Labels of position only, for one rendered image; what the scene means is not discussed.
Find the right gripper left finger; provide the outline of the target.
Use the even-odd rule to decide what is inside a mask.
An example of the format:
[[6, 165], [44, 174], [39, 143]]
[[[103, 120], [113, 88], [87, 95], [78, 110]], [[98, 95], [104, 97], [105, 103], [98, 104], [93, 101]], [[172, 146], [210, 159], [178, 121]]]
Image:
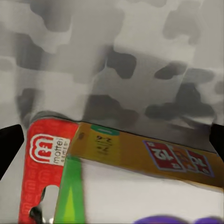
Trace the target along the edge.
[[0, 180], [24, 142], [20, 124], [0, 129]]

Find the board game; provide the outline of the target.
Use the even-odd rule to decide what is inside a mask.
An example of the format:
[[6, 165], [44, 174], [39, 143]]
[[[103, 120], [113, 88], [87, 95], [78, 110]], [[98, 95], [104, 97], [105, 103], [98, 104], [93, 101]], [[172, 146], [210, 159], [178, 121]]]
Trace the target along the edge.
[[85, 122], [40, 117], [27, 130], [18, 224], [59, 187], [52, 224], [224, 224], [224, 161]]

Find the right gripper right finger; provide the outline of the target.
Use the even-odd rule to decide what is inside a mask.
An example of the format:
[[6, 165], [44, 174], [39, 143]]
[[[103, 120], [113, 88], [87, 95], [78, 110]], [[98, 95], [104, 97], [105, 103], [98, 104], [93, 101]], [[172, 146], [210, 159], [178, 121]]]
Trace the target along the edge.
[[224, 161], [224, 126], [213, 124], [209, 141]]

